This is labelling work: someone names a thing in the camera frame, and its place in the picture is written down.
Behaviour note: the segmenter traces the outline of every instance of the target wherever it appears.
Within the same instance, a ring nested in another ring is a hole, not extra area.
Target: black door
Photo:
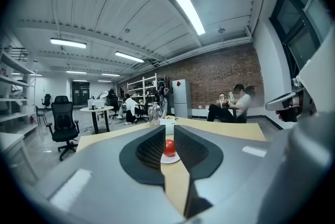
[[[73,105],[87,105],[90,98],[90,83],[72,82]]]

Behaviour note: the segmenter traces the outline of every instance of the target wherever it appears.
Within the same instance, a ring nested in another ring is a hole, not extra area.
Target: ceiling light
[[[184,10],[185,14],[188,16],[198,35],[204,34],[205,33],[204,26],[201,23],[198,13],[195,10],[191,0],[176,0],[176,1],[179,3],[179,5]]]
[[[102,73],[101,75],[105,75],[105,76],[117,76],[117,77],[119,77],[118,74]]]
[[[66,71],[67,73],[79,73],[79,74],[86,74],[86,72],[83,71]]]
[[[70,40],[51,38],[50,42],[52,44],[59,44],[60,46],[73,46],[86,49],[86,44],[84,42],[74,42]]]
[[[120,53],[120,52],[116,52],[115,55],[117,55],[117,56],[119,56],[119,57],[126,58],[126,59],[135,60],[135,61],[138,61],[138,62],[141,62],[141,63],[144,62],[143,59],[135,58],[135,57],[132,57],[131,55],[123,54],[123,53]]]

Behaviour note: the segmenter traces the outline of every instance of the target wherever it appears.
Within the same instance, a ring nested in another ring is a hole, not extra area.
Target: window frame
[[[292,54],[291,48],[288,45],[289,42],[292,41],[304,27],[310,34],[312,43],[315,47],[315,51],[320,47],[321,41],[319,40],[317,33],[314,30],[312,23],[308,19],[308,16],[305,12],[305,7],[308,5],[308,2],[306,5],[304,5],[304,3],[301,0],[288,0],[288,1],[294,6],[294,8],[300,15],[300,17],[297,19],[297,21],[294,23],[293,27],[288,31],[288,33],[285,33],[283,27],[281,26],[277,18],[284,5],[285,0],[277,0],[269,20],[272,23],[274,29],[276,30],[278,37],[283,45],[286,60],[288,63],[290,77],[293,79],[299,73],[300,68],[295,60],[295,56]]]

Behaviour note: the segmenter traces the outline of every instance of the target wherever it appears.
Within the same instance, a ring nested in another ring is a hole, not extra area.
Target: floor
[[[46,113],[47,122],[53,123],[52,112],[48,111]],[[80,134],[77,140],[79,141],[80,136],[89,136],[94,131],[93,123],[92,123],[92,115],[91,113],[84,113],[79,111],[79,109],[75,109],[73,111],[73,119],[79,120],[79,130]],[[253,118],[248,119],[248,123],[256,122],[259,124],[265,138],[267,141],[272,141],[275,137],[275,132],[278,129],[272,125],[265,118]],[[123,128],[128,128],[131,125],[124,125],[123,121],[118,119],[110,119],[109,121],[109,129],[110,131],[115,131]],[[105,120],[99,119],[98,121],[99,130],[106,129]],[[58,147],[64,145],[65,143],[57,143],[54,142],[51,138],[51,134],[49,129],[44,125],[43,120],[41,119],[40,127],[32,131],[25,139],[24,142],[27,146],[27,150],[30,154],[31,161],[39,174],[39,177],[44,177],[51,169],[57,166],[59,161]],[[68,151],[66,155],[63,157],[64,160],[68,159],[73,155],[74,152]],[[36,180],[33,175],[30,173],[28,168],[23,161],[20,153],[17,153],[13,158],[8,160],[12,171],[22,180],[27,183],[34,184]]]

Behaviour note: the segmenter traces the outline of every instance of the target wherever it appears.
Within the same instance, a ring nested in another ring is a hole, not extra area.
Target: window
[[[295,78],[325,39],[331,19],[315,0],[277,0],[270,21]]]

